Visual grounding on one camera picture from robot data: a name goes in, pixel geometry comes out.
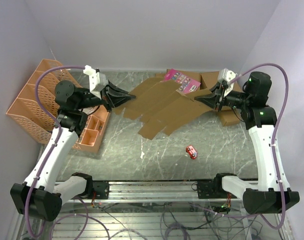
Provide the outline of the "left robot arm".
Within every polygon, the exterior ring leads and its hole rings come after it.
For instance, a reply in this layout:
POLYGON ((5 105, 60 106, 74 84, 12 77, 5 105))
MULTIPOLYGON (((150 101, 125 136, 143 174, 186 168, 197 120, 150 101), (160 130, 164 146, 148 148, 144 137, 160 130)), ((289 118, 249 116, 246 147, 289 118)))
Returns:
POLYGON ((76 87, 63 80, 55 87, 55 101, 59 105, 58 115, 51 139, 34 170, 22 184, 14 184, 11 197, 26 219, 35 218, 52 222, 62 205, 75 197, 89 198, 94 191, 92 176, 76 172, 65 182, 57 185, 56 178, 63 159, 77 142, 85 128, 88 114, 82 110, 105 106, 108 111, 135 99, 135 96, 111 82, 101 90, 101 97, 89 89, 76 87))

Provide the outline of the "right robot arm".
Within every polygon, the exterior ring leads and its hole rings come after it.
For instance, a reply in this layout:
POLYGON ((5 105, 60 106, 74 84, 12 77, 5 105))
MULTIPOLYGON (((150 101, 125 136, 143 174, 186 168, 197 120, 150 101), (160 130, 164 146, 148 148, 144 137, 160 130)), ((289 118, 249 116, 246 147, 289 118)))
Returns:
POLYGON ((283 171, 278 151, 277 116, 266 102, 271 88, 270 76, 259 71, 250 73, 241 92, 233 90, 236 73, 223 69, 211 93, 195 100, 216 111, 222 107, 239 109, 254 147, 258 181, 256 185, 240 179, 233 173, 218 173, 212 186, 218 198, 228 193, 243 201, 251 214, 282 214, 299 202, 299 193, 292 191, 283 171))

